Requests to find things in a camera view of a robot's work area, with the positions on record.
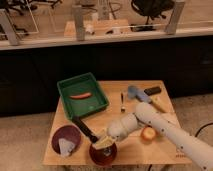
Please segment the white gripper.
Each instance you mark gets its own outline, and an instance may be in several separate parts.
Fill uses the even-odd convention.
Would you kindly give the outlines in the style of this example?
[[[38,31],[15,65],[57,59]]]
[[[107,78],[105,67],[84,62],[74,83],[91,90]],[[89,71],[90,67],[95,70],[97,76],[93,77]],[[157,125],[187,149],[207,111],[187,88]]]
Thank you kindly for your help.
[[[126,133],[120,121],[113,121],[108,125],[107,134],[115,139],[124,139]]]

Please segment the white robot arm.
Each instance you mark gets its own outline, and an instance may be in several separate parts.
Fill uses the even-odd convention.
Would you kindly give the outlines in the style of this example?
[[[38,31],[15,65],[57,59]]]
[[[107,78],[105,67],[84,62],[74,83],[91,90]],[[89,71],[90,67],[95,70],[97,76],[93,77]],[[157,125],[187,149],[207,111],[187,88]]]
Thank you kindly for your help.
[[[148,103],[139,103],[133,113],[111,122],[107,135],[122,141],[142,125],[150,125],[166,136],[203,171],[213,171],[213,147],[166,120]]]

